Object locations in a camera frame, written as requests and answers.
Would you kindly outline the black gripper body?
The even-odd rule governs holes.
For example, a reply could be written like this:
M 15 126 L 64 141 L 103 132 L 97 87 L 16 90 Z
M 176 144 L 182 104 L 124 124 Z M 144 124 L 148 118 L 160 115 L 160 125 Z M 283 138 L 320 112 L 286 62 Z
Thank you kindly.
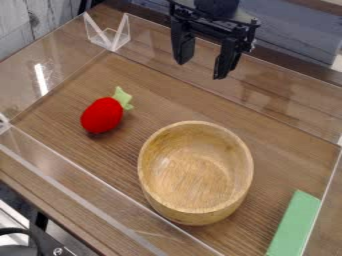
M 239 0 L 167 0 L 170 15 L 188 21 L 207 36 L 239 40 L 239 48 L 250 52 L 260 21 L 240 7 Z

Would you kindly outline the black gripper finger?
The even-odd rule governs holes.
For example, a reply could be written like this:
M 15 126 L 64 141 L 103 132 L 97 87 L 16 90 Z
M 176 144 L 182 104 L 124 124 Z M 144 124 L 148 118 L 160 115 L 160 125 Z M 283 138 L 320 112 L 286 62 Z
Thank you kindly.
M 235 69 L 238 58 L 240 56 L 239 40 L 226 38 L 222 41 L 220 53 L 215 59 L 214 79 L 224 79 L 228 73 Z
M 171 44 L 174 59 L 183 65 L 194 57 L 195 35 L 190 23 L 176 18 L 171 19 Z

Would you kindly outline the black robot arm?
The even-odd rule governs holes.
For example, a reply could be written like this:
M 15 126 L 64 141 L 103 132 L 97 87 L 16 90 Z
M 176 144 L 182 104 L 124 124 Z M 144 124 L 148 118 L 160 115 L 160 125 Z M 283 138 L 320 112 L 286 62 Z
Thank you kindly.
M 240 0 L 167 0 L 171 21 L 172 55 L 179 65 L 195 53 L 196 37 L 220 42 L 212 79 L 224 79 L 235 70 L 243 53 L 255 47 L 255 33 L 260 21 L 240 7 Z

